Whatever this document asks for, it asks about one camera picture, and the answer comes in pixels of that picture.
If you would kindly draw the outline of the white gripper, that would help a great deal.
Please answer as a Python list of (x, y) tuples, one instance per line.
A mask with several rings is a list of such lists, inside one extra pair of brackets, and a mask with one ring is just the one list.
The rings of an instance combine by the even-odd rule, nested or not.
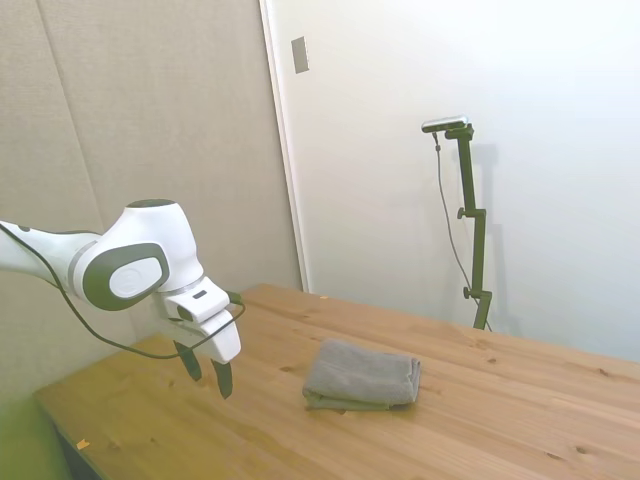
[(202, 378), (193, 347), (212, 359), (220, 395), (229, 398), (233, 392), (229, 362), (241, 351), (236, 319), (242, 302), (227, 294), (154, 294), (152, 299), (160, 315), (160, 329), (175, 340), (176, 352), (191, 379), (198, 382)]

